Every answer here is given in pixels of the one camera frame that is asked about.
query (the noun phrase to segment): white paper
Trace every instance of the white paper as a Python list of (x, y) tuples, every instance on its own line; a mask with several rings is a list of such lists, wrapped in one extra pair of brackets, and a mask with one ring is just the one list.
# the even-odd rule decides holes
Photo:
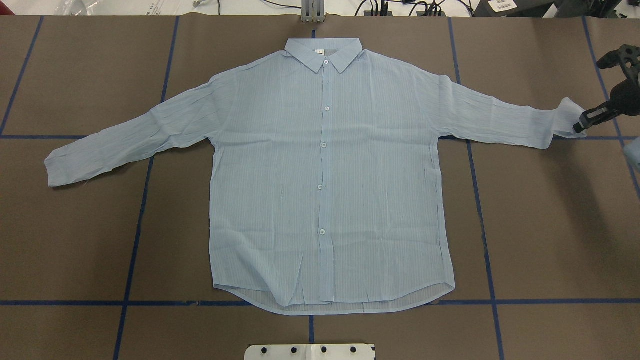
[(497, 13), (505, 12), (507, 10), (515, 9), (518, 7), (518, 5), (513, 2), (513, 0), (491, 0), (489, 1), (489, 5), (491, 5), (491, 8)]

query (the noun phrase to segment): sleeve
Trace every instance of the sleeve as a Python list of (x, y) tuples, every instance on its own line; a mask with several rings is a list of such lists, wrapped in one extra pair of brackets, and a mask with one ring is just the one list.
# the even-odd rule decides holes
[(49, 186), (91, 179), (172, 147), (217, 138), (236, 95), (233, 70), (218, 74), (148, 113), (54, 150), (44, 161)]
[(420, 70), (414, 79), (423, 114), (439, 136), (537, 149), (549, 147), (554, 135), (586, 136), (573, 130), (584, 110), (569, 98), (564, 98), (557, 109), (537, 110), (480, 94), (447, 76)]

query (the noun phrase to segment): shirt sleeve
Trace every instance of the shirt sleeve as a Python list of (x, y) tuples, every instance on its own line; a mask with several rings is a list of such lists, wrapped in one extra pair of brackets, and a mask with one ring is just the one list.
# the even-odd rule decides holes
[(517, 106), (420, 70), (416, 91), (423, 114), (439, 136), (546, 149), (554, 135), (582, 138), (573, 125), (584, 110), (569, 98), (557, 109)]
[(140, 117), (54, 150), (44, 161), (49, 186), (91, 179), (172, 147), (220, 136), (236, 86), (233, 70), (218, 74)]

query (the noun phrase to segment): shirt collar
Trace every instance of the shirt collar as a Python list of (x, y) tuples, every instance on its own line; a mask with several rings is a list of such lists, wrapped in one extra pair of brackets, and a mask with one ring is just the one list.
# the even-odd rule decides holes
[(362, 52), (362, 44), (356, 38), (292, 38), (287, 41), (284, 49), (316, 74), (324, 61), (324, 55), (318, 54), (316, 49), (336, 49), (337, 52), (329, 56), (329, 59), (342, 74)]

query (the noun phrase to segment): white floor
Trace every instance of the white floor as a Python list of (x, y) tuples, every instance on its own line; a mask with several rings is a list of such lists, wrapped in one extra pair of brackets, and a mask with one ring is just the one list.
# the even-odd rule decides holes
[[(193, 0), (4, 0), (4, 3), (17, 15), (64, 15), (62, 10), (69, 9), (76, 3), (74, 9), (86, 8), (86, 15), (182, 15), (189, 12), (218, 14), (218, 1), (221, 1), (222, 15), (280, 15), (285, 13), (300, 14), (299, 9), (281, 8), (267, 4), (262, 0), (205, 0), (197, 8)], [(275, 3), (300, 6), (300, 0), (272, 0)], [(327, 13), (353, 16), (361, 0), (326, 0)], [(471, 0), (476, 8), (479, 0)], [(458, 0), (445, 0), (441, 5), (443, 11), (450, 17), (468, 17), (467, 9)], [(390, 3), (389, 10), (394, 16), (407, 16), (413, 8), (412, 4)], [(359, 15), (364, 10), (370, 10), (367, 2), (362, 6)], [(640, 8), (627, 4), (622, 0), (616, 8), (618, 13), (630, 18), (640, 19)]]

